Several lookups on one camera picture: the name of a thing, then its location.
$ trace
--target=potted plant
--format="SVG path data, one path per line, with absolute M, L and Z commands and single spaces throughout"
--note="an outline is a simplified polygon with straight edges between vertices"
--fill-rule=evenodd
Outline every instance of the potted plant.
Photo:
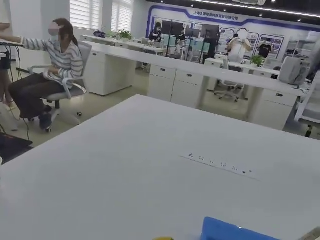
M 257 66 L 257 67 L 261 67 L 262 64 L 264 63 L 264 58 L 262 56 L 252 56 L 250 63 Z
M 132 39 L 130 31 L 125 31 L 124 29 L 118 32 L 118 36 L 124 42 L 130 41 Z

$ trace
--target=hair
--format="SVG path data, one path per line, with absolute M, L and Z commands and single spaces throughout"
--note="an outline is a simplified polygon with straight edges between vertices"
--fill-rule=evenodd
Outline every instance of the hair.
M 59 27 L 61 27 L 59 30 L 59 34 L 62 40 L 64 40 L 66 35 L 68 35 L 70 42 L 72 41 L 76 46 L 78 46 L 78 40 L 74 35 L 74 27 L 67 19 L 58 18 L 56 20 L 53 20 L 53 22 L 56 23 Z
M 155 28 L 155 29 L 161 28 L 161 23 L 160 23 L 160 22 L 157 22 L 157 23 L 155 24 L 154 28 Z

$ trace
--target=person in white shirt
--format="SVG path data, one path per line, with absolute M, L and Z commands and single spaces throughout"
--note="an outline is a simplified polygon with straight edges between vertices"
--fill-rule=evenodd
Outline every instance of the person in white shirt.
M 231 62 L 241 63 L 245 56 L 245 52 L 251 51 L 251 46 L 249 40 L 247 39 L 247 29 L 241 28 L 237 34 L 238 37 L 232 39 L 228 45 L 228 49 L 231 50 L 228 55 L 228 59 Z
M 10 28 L 10 21 L 4 0 L 0 0 L 0 33 Z M 9 85 L 11 84 L 8 70 L 11 68 L 11 59 L 9 47 L 0 45 L 0 53 L 5 54 L 5 57 L 0 58 L 0 102 L 11 106 L 12 97 L 9 93 Z

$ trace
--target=blue folder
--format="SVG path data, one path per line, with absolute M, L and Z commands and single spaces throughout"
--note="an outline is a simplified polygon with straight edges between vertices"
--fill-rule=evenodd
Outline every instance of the blue folder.
M 204 218 L 201 240 L 278 240 L 211 217 Z

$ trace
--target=yellow object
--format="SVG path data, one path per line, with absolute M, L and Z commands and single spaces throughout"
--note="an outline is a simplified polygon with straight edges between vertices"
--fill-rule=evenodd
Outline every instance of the yellow object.
M 161 237 L 156 237 L 152 240 L 174 240 L 174 239 L 170 236 L 161 236 Z

